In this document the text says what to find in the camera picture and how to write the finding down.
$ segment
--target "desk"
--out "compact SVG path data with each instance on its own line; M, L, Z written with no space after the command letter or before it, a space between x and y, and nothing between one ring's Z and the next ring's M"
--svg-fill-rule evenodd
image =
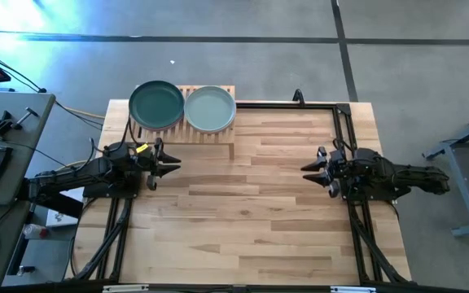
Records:
M18 142L32 148L36 147L54 101L55 96L53 94L0 92L0 116L3 110L7 110L13 115L12 120L17 121L25 114L26 107L30 107L39 115L39 117L29 117L22 124L22 130L11 130L5 135L5 138L11 142ZM33 155L33 151L27 147L8 146L14 150L0 178L0 216L8 209L8 204L17 196ZM29 202L17 202L0 222L0 286L29 210Z
M350 107L358 146L381 151L371 104ZM166 146L182 168L160 179L157 191L141 187L120 282L358 284L346 204L300 172L318 146L333 150L332 117L323 110L239 109L234 160L218 147ZM111 100L99 146L120 141L127 119L128 101ZM103 240L109 205L98 199L81 219L78 271ZM370 212L376 242L410 279L395 212L379 202ZM114 254L112 247L107 275Z

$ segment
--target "concrete floor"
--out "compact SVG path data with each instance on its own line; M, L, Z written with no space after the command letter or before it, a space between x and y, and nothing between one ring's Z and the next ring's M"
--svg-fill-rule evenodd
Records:
M469 0L340 0L340 8L347 37L469 39ZM330 0L2 0L0 30L336 37ZM426 164L420 154L469 121L469 46L351 45L348 52L357 97L373 103L384 154L392 161ZM27 42L5 36L0 59L65 106L98 114L110 98L128 98L136 85L154 79L236 85L237 97L245 99L288 100L301 88L310 101L348 101L337 44ZM0 86L29 91L15 81ZM60 133L65 143L50 143ZM88 137L98 139L99 133L56 108L38 148L63 162L82 160ZM469 178L469 151L460 160ZM445 160L434 164L448 171ZM36 155L28 174L56 167ZM401 198L401 231L416 282L469 289L469 237L454 238L449 231L467 225L469 217L451 187L443 196L414 191ZM37 211L38 222L45 217ZM23 265L36 265L37 272L5 284L60 280L64 266L37 256L66 260L72 234L61 230L57 241L30 243Z

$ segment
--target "plate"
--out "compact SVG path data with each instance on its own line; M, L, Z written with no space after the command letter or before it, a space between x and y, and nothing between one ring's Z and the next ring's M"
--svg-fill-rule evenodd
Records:
M166 81L149 81L131 94L129 113L146 129L168 129L183 117L184 97L175 85Z
M193 128L200 132L216 133L233 122L236 102L224 89L205 86L187 97L184 113Z

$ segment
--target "gray metal frame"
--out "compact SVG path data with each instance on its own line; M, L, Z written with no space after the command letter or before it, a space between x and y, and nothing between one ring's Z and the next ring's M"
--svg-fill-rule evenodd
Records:
M459 191L461 192L462 199L464 199L464 203L466 204L466 208L469 213L469 190L466 184L466 178L463 176L461 167L459 166L457 159L455 158L455 148L457 147L469 147L469 143L465 143L469 141L469 125L460 133L458 133L454 139L449 139L443 142L440 142L435 148L432 150L423 153L423 156L427 160L432 160L439 154L445 154L449 160L449 166L452 170L454 175L454 179L459 187ZM453 228L452 234L454 236L463 236L469 235L469 225Z

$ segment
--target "wooden table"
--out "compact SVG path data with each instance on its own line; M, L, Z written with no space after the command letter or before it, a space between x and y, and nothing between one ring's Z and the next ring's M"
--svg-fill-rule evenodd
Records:
M99 147L121 140L127 105L110 101ZM350 107L358 146L381 151L371 104ZM239 109L235 123L234 160L226 148L166 146L182 168L159 179L157 191L142 186L135 199L121 282L358 284L346 204L300 172L318 146L332 150L331 113ZM78 270L103 240L109 205L99 199L81 219ZM379 247L410 279L395 212L378 202L370 212Z

